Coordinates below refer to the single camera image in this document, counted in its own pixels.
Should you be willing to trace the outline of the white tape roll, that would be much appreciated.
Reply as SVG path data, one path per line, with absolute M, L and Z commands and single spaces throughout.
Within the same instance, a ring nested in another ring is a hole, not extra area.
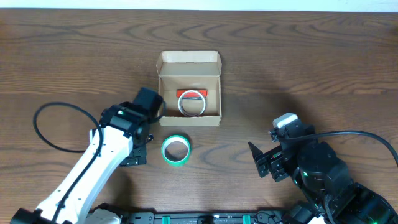
M 207 107 L 206 98 L 178 98 L 178 109 L 184 116 L 200 116 L 202 115 Z

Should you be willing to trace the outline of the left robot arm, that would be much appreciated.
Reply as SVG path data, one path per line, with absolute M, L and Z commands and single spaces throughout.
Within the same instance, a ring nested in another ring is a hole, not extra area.
M 159 104 L 124 102 L 105 109 L 90 131 L 88 148 L 64 181 L 33 212 L 18 209 L 11 223 L 86 222 L 93 202 L 117 167 L 146 163 L 142 149 L 153 139 L 149 128 L 160 119 L 159 108 Z

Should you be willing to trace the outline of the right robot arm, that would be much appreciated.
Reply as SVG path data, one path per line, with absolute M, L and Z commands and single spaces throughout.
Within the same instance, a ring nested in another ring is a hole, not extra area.
M 382 137 L 365 131 L 332 131 L 317 134 L 312 125 L 288 124 L 269 133 L 279 146 L 262 152 L 249 148 L 260 177 L 270 174 L 275 182 L 288 177 L 301 189 L 307 203 L 284 215 L 284 223 L 308 223 L 306 216 L 323 217 L 325 223 L 397 223 L 397 212 L 388 201 L 355 182 L 346 163 L 320 138 L 360 135 L 378 140 L 394 158 L 397 153 Z

